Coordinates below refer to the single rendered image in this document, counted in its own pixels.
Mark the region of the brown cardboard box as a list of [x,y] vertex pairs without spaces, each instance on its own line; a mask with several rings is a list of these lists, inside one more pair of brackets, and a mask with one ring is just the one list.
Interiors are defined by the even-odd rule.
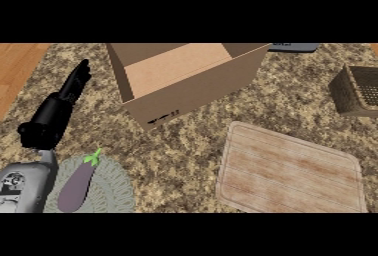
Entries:
[[267,43],[109,43],[121,102],[143,129],[247,86]]

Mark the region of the grey woven round placemat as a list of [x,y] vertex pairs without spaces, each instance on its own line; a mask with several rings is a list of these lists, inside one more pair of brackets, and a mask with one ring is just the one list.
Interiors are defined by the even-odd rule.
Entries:
[[[61,213],[59,193],[83,160],[84,156],[78,155],[65,159],[59,164],[55,187],[46,200],[46,213]],[[135,205],[133,184],[127,171],[114,159],[101,155],[86,201],[77,213],[127,213],[135,211]]]

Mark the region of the purple eggplant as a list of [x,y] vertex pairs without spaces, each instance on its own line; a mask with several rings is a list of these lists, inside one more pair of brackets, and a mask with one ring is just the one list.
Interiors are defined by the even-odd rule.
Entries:
[[101,150],[96,150],[83,158],[83,162],[65,183],[58,197],[58,209],[62,212],[77,211],[84,203],[92,176],[99,165],[99,154]]

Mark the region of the dark grey flat appliance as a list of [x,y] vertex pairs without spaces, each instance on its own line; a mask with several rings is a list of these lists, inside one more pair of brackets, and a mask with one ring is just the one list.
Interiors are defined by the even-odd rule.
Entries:
[[318,47],[318,43],[273,43],[269,51],[290,53],[313,53]]

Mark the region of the wooden cutting board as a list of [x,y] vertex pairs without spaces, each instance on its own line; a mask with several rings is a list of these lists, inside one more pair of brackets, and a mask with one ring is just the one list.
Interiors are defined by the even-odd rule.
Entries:
[[238,121],[228,131],[216,195],[245,212],[366,211],[356,157]]

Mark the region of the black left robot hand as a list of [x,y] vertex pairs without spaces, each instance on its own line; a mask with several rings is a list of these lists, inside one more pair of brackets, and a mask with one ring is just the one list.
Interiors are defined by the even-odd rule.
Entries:
[[47,96],[31,120],[18,127],[21,144],[25,148],[52,150],[56,147],[90,78],[89,60],[84,59],[74,68],[61,90]]

